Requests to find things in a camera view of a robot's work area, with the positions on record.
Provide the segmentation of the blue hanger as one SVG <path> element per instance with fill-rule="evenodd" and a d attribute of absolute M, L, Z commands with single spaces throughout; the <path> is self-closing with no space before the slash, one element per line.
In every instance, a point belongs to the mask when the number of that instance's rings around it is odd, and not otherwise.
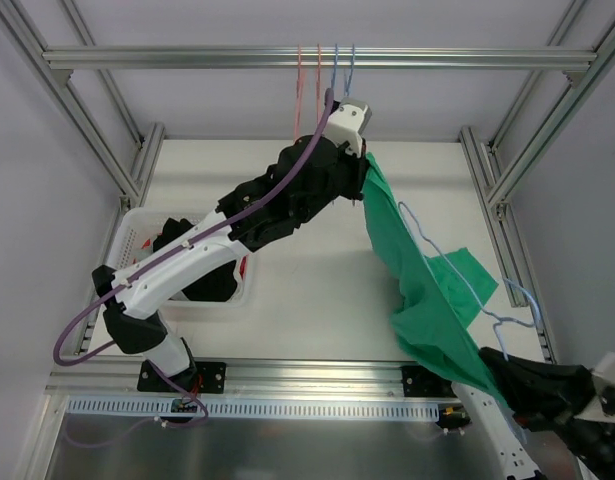
<path fill-rule="evenodd" d="M 332 92 L 334 92 L 336 88 L 338 60 L 339 60 L 339 45 L 338 43 L 335 43 L 333 46 L 333 50 L 332 50 L 331 75 L 330 75 L 330 89 L 332 90 Z"/>
<path fill-rule="evenodd" d="M 498 345 L 500 347 L 500 351 L 503 355 L 503 358 L 506 362 L 510 361 L 510 355 L 508 352 L 508 349 L 506 347 L 505 344 L 505 340 L 504 340 L 504 336 L 503 333 L 501 332 L 501 328 L 505 325 L 505 324 L 517 324 L 520 325 L 524 328 L 533 328 L 536 329 L 537 327 L 540 327 L 543 324 L 543 320 L 542 320 L 542 314 L 540 311 L 540 307 L 538 306 L 538 302 L 535 299 L 534 295 L 525 287 L 521 286 L 520 284 L 514 282 L 513 280 L 509 279 L 509 278 L 505 278 L 502 277 L 503 282 L 511 287 L 514 290 L 518 290 L 520 291 L 524 298 L 527 300 L 529 307 L 531 309 L 531 313 L 532 313 L 532 318 L 533 321 L 532 322 L 527 322 L 527 321 L 523 321 L 523 320 L 519 320 L 515 317 L 511 317 L 511 316 L 501 316 L 498 315 L 497 313 L 487 309 L 485 307 L 485 303 L 480 299 L 479 295 L 477 294 L 476 290 L 473 288 L 472 284 L 466 279 L 466 277 L 460 272 L 460 270 L 456 267 L 456 265 L 447 257 L 447 255 L 440 249 L 440 247 L 430 238 L 428 237 L 422 228 L 422 225 L 418 219 L 418 217 L 416 216 L 416 214 L 414 213 L 414 211 L 404 202 L 404 201 L 399 201 L 397 203 L 397 208 L 399 211 L 399 214 L 401 216 L 401 219 L 403 221 L 403 224 L 405 225 L 405 228 L 408 231 L 408 234 L 411 238 L 414 238 L 414 234 L 412 231 L 412 227 L 410 226 L 410 222 L 405 218 L 405 216 L 408 216 L 416 225 L 416 228 L 418 230 L 419 236 L 429 245 L 431 245 L 433 247 L 433 249 L 435 250 L 435 252 L 438 254 L 438 256 L 440 258 L 442 258 L 445 263 L 449 266 L 449 268 L 456 274 L 456 276 L 462 281 L 462 283 L 466 286 L 466 288 L 468 289 L 468 291 L 471 293 L 472 297 L 474 298 L 475 302 L 477 303 L 479 310 L 494 319 L 494 322 L 492 324 L 492 330 L 493 333 L 495 334 L 497 340 L 498 340 Z"/>
<path fill-rule="evenodd" d="M 355 72 L 356 61 L 356 45 L 353 44 L 350 49 L 348 68 L 343 70 L 343 95 L 349 97 L 351 94 L 353 76 Z"/>

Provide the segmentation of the pink hanger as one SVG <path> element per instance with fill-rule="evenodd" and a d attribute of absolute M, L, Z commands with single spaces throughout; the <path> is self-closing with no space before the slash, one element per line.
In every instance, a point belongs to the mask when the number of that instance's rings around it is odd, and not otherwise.
<path fill-rule="evenodd" d="M 316 122 L 318 124 L 322 113 L 322 47 L 320 43 L 316 47 L 315 105 Z"/>
<path fill-rule="evenodd" d="M 301 112 L 302 112 L 303 90 L 304 90 L 304 82 L 305 82 L 305 72 L 303 70 L 303 62 L 302 62 L 302 47 L 300 45 L 297 46 L 296 66 L 297 66 L 297 79 L 296 79 L 296 96 L 295 96 L 294 123 L 293 123 L 293 137 L 295 140 L 297 140 L 300 137 Z"/>

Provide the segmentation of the red tank top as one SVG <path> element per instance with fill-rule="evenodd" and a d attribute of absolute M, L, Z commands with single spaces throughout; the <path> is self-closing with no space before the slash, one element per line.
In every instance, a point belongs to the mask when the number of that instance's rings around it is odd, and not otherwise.
<path fill-rule="evenodd" d="M 149 237 L 148 239 L 145 240 L 145 242 L 142 244 L 142 246 L 139 249 L 151 248 L 153 250 L 153 252 L 154 252 L 155 251 L 155 242 L 156 242 L 157 239 L 158 239 L 158 236 Z M 245 278 L 245 276 L 246 276 L 246 272 L 247 272 L 247 268 L 248 268 L 248 260 L 249 260 L 249 257 L 245 256 L 245 257 L 241 258 L 237 262 L 238 277 L 241 280 L 243 280 Z"/>

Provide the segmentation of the green tank top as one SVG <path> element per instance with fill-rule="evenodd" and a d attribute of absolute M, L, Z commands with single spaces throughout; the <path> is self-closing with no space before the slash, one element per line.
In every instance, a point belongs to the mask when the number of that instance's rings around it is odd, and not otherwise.
<path fill-rule="evenodd" d="M 408 234 L 390 185 L 372 154 L 362 193 L 374 254 L 398 282 L 401 303 L 389 322 L 400 348 L 431 372 L 504 399 L 468 332 L 481 313 L 462 281 L 438 255 L 424 255 Z M 462 247 L 446 254 L 486 304 L 498 283 Z"/>

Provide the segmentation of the black tank top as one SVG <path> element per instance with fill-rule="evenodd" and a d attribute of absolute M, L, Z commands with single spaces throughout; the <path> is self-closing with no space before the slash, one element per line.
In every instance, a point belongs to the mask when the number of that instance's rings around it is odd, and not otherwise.
<path fill-rule="evenodd" d="M 155 253 L 168 243 L 192 228 L 192 223 L 183 218 L 168 218 L 161 232 L 151 240 Z M 236 294 L 239 281 L 236 276 L 237 262 L 231 261 L 194 281 L 171 297 L 172 301 L 228 302 Z"/>

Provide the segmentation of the grey tank top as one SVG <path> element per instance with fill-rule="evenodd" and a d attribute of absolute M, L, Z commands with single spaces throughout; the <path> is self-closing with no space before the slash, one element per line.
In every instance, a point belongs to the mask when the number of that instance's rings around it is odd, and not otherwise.
<path fill-rule="evenodd" d="M 139 263 L 145 260 L 146 258 L 148 258 L 149 256 L 151 256 L 152 254 L 153 254 L 153 250 L 151 248 L 139 249 L 134 255 L 133 262 Z"/>

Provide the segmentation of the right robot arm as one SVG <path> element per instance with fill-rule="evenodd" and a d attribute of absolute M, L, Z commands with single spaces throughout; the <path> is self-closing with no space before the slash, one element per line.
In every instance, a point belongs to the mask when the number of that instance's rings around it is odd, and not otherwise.
<path fill-rule="evenodd" d="M 435 388 L 457 396 L 482 479 L 615 479 L 615 353 L 593 368 L 505 356 L 483 347 L 493 392 L 469 385 L 457 362 L 433 373 Z"/>

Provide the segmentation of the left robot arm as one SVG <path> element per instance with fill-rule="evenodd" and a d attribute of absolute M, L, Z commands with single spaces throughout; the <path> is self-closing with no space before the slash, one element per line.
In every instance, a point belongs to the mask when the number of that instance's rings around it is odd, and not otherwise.
<path fill-rule="evenodd" d="M 194 357 L 162 319 L 161 305 L 223 266 L 292 235 L 337 197 L 362 199 L 368 168 L 366 153 L 352 153 L 349 142 L 303 136 L 262 175 L 239 184 L 200 223 L 151 256 L 124 270 L 94 270 L 112 340 L 123 353 L 142 355 L 163 389 L 192 390 L 199 377 Z"/>

